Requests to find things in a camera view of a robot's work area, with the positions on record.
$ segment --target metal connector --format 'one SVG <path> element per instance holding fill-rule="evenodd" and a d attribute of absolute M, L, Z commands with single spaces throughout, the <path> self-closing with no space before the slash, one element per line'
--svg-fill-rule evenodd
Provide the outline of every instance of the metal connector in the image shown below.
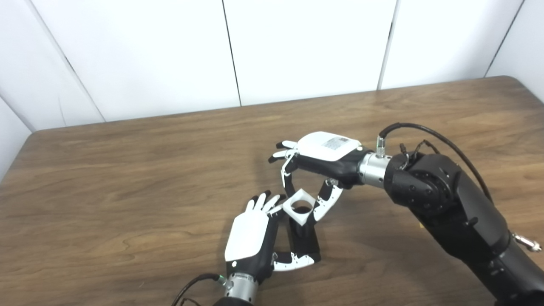
<path fill-rule="evenodd" d="M 233 286 L 232 281 L 228 280 L 226 277 L 224 277 L 222 275 L 219 276 L 219 279 L 217 280 L 217 282 L 221 286 L 225 287 L 226 290 L 230 290 L 232 288 L 232 286 Z"/>
<path fill-rule="evenodd" d="M 381 138 L 380 136 L 378 136 L 378 139 L 376 141 L 376 157 L 385 157 L 385 138 Z"/>
<path fill-rule="evenodd" d="M 516 234 L 515 232 L 512 233 L 512 237 L 514 240 L 525 246 L 529 251 L 531 252 L 540 252 L 542 251 L 542 248 L 540 247 L 540 244 L 534 240 L 527 239 L 526 237 L 523 237 L 521 235 Z"/>

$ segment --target white wall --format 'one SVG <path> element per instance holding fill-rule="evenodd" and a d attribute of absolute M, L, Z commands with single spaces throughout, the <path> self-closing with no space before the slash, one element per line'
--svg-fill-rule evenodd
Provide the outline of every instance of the white wall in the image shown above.
<path fill-rule="evenodd" d="M 0 96 L 33 130 L 103 122 L 25 0 L 0 1 Z"/>
<path fill-rule="evenodd" d="M 487 76 L 508 75 L 544 101 L 544 1 L 526 0 Z"/>
<path fill-rule="evenodd" d="M 221 0 L 33 0 L 106 121 L 239 106 Z"/>
<path fill-rule="evenodd" d="M 242 105 L 375 90 L 395 0 L 225 0 Z"/>
<path fill-rule="evenodd" d="M 484 77 L 522 0 L 401 0 L 382 89 Z"/>
<path fill-rule="evenodd" d="M 0 181 L 30 135 L 30 130 L 0 98 Z"/>

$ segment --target label sticker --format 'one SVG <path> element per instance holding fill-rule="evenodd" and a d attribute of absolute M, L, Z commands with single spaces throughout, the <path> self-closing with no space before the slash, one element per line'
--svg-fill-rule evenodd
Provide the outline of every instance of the label sticker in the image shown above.
<path fill-rule="evenodd" d="M 340 148 L 344 144 L 348 143 L 350 140 L 351 139 L 349 139 L 349 138 L 345 138 L 345 137 L 342 137 L 342 136 L 337 136 L 335 138 L 331 138 L 331 139 L 327 140 L 321 146 L 324 146 L 324 147 L 329 148 L 331 150 L 338 150 L 338 148 Z"/>

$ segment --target wooden table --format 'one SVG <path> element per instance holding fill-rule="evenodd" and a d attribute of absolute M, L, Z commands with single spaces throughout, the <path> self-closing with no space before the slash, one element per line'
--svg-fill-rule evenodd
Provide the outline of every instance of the wooden table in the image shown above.
<path fill-rule="evenodd" d="M 34 133 L 0 185 L 0 304 L 169 305 L 197 274 L 224 272 L 247 199 L 282 191 L 276 142 L 323 130 L 372 146 L 396 121 L 453 140 L 510 228 L 544 242 L 544 105 L 515 79 L 478 79 Z M 388 153 L 423 138 L 395 131 Z M 300 171 L 295 186 L 315 195 L 322 179 Z M 257 305 L 492 305 L 382 190 L 344 192 L 317 232 L 323 260 L 275 273 Z M 221 295 L 205 281 L 187 294 Z"/>

